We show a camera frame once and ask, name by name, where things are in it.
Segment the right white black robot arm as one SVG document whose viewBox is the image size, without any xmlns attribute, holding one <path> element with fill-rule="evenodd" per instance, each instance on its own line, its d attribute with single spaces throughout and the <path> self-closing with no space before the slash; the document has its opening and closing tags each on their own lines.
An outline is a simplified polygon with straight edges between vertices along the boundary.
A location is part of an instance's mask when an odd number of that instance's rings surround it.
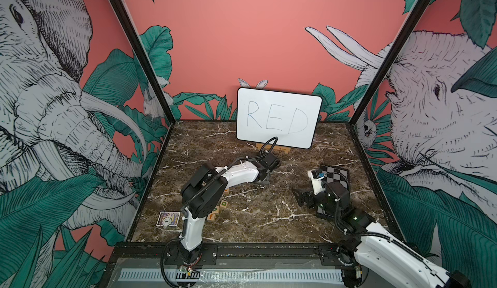
<svg viewBox="0 0 497 288">
<path fill-rule="evenodd" d="M 371 215 L 351 204 L 349 191 L 339 182 L 320 183 L 318 191 L 292 190 L 300 206 L 322 209 L 344 235 L 332 256 L 355 275 L 344 276 L 346 287 L 359 287 L 363 269 L 373 271 L 394 287 L 471 287 L 461 272 L 449 272 L 424 258 L 389 233 Z"/>
</svg>

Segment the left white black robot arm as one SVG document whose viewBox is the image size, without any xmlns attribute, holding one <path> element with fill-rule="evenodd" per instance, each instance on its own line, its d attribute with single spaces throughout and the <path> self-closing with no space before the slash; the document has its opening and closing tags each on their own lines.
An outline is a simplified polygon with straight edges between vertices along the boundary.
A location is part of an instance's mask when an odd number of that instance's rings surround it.
<svg viewBox="0 0 497 288">
<path fill-rule="evenodd" d="M 204 223 L 226 189 L 263 182 L 280 164 L 277 156 L 267 152 L 255 157 L 239 157 L 229 166 L 215 167 L 210 162 L 202 165 L 181 189 L 184 223 L 180 243 L 183 249 L 191 253 L 201 246 Z"/>
</svg>

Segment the wooden block green letter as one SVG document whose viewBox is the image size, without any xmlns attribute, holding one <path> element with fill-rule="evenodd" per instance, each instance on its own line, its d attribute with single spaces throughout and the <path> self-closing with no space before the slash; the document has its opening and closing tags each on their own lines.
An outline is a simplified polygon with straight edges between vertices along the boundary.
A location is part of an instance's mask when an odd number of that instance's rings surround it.
<svg viewBox="0 0 497 288">
<path fill-rule="evenodd" d="M 228 202 L 228 201 L 226 201 L 226 200 L 222 200 L 222 201 L 220 202 L 220 207 L 221 207 L 222 209 L 226 209 L 226 208 L 228 207 L 228 205 L 229 205 L 229 202 Z"/>
</svg>

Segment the wooden block orange letter front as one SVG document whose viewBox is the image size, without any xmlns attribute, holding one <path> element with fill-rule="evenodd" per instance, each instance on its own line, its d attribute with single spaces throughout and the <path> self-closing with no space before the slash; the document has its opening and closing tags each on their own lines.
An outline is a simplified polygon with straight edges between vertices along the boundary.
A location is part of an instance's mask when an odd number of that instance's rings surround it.
<svg viewBox="0 0 497 288">
<path fill-rule="evenodd" d="M 211 213 L 207 216 L 208 221 L 215 221 L 216 220 L 216 213 Z"/>
</svg>

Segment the small wooden easel stand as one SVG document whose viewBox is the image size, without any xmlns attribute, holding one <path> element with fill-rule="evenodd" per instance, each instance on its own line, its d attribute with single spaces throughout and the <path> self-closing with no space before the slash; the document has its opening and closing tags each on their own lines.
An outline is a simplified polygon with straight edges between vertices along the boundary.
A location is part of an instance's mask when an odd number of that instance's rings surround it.
<svg viewBox="0 0 497 288">
<path fill-rule="evenodd" d="M 256 149 L 257 149 L 257 151 L 260 151 L 262 149 L 262 146 L 263 146 L 262 143 L 256 143 Z M 272 145 L 268 144 L 268 145 L 266 145 L 264 147 L 264 150 L 269 151 L 271 147 L 272 147 Z M 286 147 L 286 146 L 275 146 L 273 148 L 273 152 L 289 153 L 290 151 L 291 151 L 291 148 L 290 147 Z"/>
</svg>

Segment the black white checkerboard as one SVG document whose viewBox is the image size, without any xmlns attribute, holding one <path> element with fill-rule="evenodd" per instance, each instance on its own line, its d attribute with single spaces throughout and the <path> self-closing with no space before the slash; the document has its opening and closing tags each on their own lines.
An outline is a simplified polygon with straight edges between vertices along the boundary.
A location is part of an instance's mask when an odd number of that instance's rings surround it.
<svg viewBox="0 0 497 288">
<path fill-rule="evenodd" d="M 341 181 L 349 184 L 349 170 L 337 166 L 320 166 L 323 172 L 326 172 L 326 182 Z"/>
</svg>

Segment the white dry-erase board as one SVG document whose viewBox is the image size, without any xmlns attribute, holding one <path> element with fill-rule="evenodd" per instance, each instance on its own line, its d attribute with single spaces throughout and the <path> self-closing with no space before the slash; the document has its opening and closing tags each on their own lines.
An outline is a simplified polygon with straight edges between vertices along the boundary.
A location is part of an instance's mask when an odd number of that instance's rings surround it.
<svg viewBox="0 0 497 288">
<path fill-rule="evenodd" d="M 237 103 L 237 139 L 264 143 L 277 137 L 278 146 L 312 146 L 322 97 L 241 87 Z"/>
</svg>

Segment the colourful picture card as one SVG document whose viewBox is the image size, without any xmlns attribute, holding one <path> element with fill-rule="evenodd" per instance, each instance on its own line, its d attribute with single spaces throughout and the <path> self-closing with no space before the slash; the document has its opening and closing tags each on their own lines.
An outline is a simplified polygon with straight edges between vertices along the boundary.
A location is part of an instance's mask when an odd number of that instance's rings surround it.
<svg viewBox="0 0 497 288">
<path fill-rule="evenodd" d="M 157 227 L 177 227 L 180 220 L 181 213 L 173 211 L 161 211 L 156 223 Z"/>
</svg>

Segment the black front mounting rail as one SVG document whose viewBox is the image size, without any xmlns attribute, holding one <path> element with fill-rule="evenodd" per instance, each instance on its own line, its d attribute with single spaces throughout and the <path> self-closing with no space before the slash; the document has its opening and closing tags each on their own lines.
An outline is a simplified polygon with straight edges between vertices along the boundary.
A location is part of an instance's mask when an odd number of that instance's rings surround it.
<svg viewBox="0 0 497 288">
<path fill-rule="evenodd" d="M 164 258 L 173 265 L 189 264 L 199 258 L 198 265 L 214 265 L 222 259 L 317 260 L 323 266 L 339 269 L 355 265 L 338 253 L 336 243 L 209 243 L 187 253 L 176 243 L 118 243 L 110 262 L 120 258 Z"/>
</svg>

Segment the left black frame post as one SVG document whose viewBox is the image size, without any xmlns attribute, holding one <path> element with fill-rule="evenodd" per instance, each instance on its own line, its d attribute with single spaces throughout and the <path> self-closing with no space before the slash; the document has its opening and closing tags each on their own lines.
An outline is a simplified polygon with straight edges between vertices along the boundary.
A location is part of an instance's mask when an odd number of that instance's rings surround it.
<svg viewBox="0 0 497 288">
<path fill-rule="evenodd" d="M 128 8 L 126 7 L 124 0 L 109 0 L 116 17 L 119 20 L 119 23 L 131 45 L 131 48 L 138 59 L 139 64 L 141 65 L 144 74 L 151 84 L 152 90 L 154 91 L 157 100 L 159 101 L 160 108 L 164 112 L 164 115 L 168 122 L 174 126 L 176 123 L 175 117 L 164 97 L 164 91 L 159 86 L 159 82 L 153 66 L 151 65 L 150 59 L 147 55 L 147 52 L 144 48 L 144 45 L 141 41 L 141 38 L 137 32 L 137 28 L 133 23 L 133 20 L 129 14 Z"/>
</svg>

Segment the black frame post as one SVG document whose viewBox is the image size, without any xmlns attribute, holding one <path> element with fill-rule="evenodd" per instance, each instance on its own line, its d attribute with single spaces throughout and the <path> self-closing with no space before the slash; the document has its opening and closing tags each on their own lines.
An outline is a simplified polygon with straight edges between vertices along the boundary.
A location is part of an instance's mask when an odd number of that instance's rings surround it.
<svg viewBox="0 0 497 288">
<path fill-rule="evenodd" d="M 141 41 L 141 38 L 137 32 L 137 28 L 133 23 L 133 20 L 129 14 L 128 8 L 126 7 L 124 0 L 109 0 L 116 17 L 119 20 L 119 23 L 131 45 L 131 48 L 138 59 L 139 64 L 141 65 L 144 74 L 151 84 L 152 90 L 154 91 L 157 100 L 159 101 L 160 108 L 164 112 L 164 115 L 168 122 L 174 126 L 176 123 L 175 117 L 164 97 L 164 91 L 159 86 L 159 82 L 153 66 L 151 65 L 150 59 L 147 55 L 147 52 L 144 48 L 144 45 Z"/>
<path fill-rule="evenodd" d="M 386 74 L 389 69 L 392 67 L 395 62 L 398 54 L 402 51 L 405 46 L 406 41 L 408 40 L 410 34 L 415 29 L 419 20 L 423 16 L 423 13 L 429 6 L 431 0 L 415 0 L 414 6 L 409 12 L 400 32 L 396 36 L 396 39 L 393 41 L 392 46 L 387 53 L 386 58 L 383 60 L 380 68 L 376 72 L 374 79 L 371 81 L 365 95 L 363 96 L 357 110 L 354 112 L 352 118 L 349 120 L 349 125 L 354 126 L 358 122 L 360 116 L 368 106 L 370 100 L 376 94 L 379 86 L 382 84 L 383 80 L 386 78 Z"/>
</svg>

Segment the right black frame post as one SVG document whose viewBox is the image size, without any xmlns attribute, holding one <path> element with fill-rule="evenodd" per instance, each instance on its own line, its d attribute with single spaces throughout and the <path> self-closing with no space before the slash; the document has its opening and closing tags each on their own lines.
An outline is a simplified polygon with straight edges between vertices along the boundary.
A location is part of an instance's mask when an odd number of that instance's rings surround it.
<svg viewBox="0 0 497 288">
<path fill-rule="evenodd" d="M 400 32 L 396 36 L 396 39 L 393 41 L 392 46 L 387 53 L 386 58 L 383 60 L 380 68 L 376 72 L 374 79 L 371 81 L 365 95 L 363 96 L 357 110 L 354 112 L 352 118 L 349 120 L 349 125 L 354 126 L 358 122 L 360 116 L 368 106 L 370 100 L 376 94 L 379 86 L 382 84 L 383 80 L 386 78 L 386 74 L 389 69 L 392 67 L 395 62 L 398 54 L 402 51 L 405 46 L 406 41 L 408 40 L 410 34 L 415 29 L 419 20 L 423 16 L 423 13 L 429 6 L 431 0 L 415 0 L 414 6 L 409 12 Z"/>
</svg>

